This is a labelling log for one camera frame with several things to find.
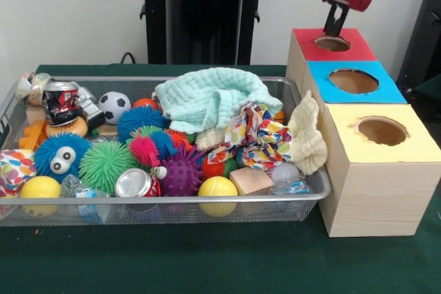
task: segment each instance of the red box top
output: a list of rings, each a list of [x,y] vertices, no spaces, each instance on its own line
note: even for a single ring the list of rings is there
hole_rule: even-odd
[[[316,45],[316,39],[325,35],[323,29],[293,29],[306,61],[377,61],[367,42],[357,29],[343,28],[340,33],[350,44],[347,51],[332,52]]]

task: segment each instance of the green tablecloth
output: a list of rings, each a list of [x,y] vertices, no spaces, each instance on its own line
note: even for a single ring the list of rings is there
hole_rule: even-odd
[[[175,76],[198,68],[39,71]],[[436,193],[409,238],[330,239],[318,208],[304,222],[2,228],[0,293],[441,293],[440,214]]]

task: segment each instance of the pink spiky ball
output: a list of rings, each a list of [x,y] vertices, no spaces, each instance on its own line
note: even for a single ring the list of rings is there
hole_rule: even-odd
[[[130,143],[129,149],[135,159],[144,167],[159,166],[158,149],[149,137],[135,137]]]
[[[167,175],[160,179],[162,196],[194,196],[202,185],[202,172],[196,160],[203,155],[196,148],[187,152],[184,145],[176,155],[162,161]]]

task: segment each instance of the yellow box top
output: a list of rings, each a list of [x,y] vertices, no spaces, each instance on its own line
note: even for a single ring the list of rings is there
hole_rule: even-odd
[[[328,105],[352,163],[441,162],[441,150],[410,105]]]

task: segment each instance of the wire mesh basket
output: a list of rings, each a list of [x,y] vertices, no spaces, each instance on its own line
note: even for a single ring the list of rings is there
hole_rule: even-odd
[[[58,81],[76,81],[96,96],[109,91],[122,92],[132,102],[150,96],[159,83],[172,79],[102,76],[55,78]],[[291,114],[300,101],[296,86],[285,78],[263,77],[262,81],[269,93],[283,102],[285,114]],[[28,126],[25,106],[17,104],[14,91],[15,86],[0,106],[2,149],[18,148],[19,139]],[[0,199],[0,227],[302,221],[331,189],[324,168],[307,176],[305,182],[311,193],[286,196]],[[215,214],[225,209],[233,209],[233,212],[225,217],[211,217],[204,213],[204,207]]]

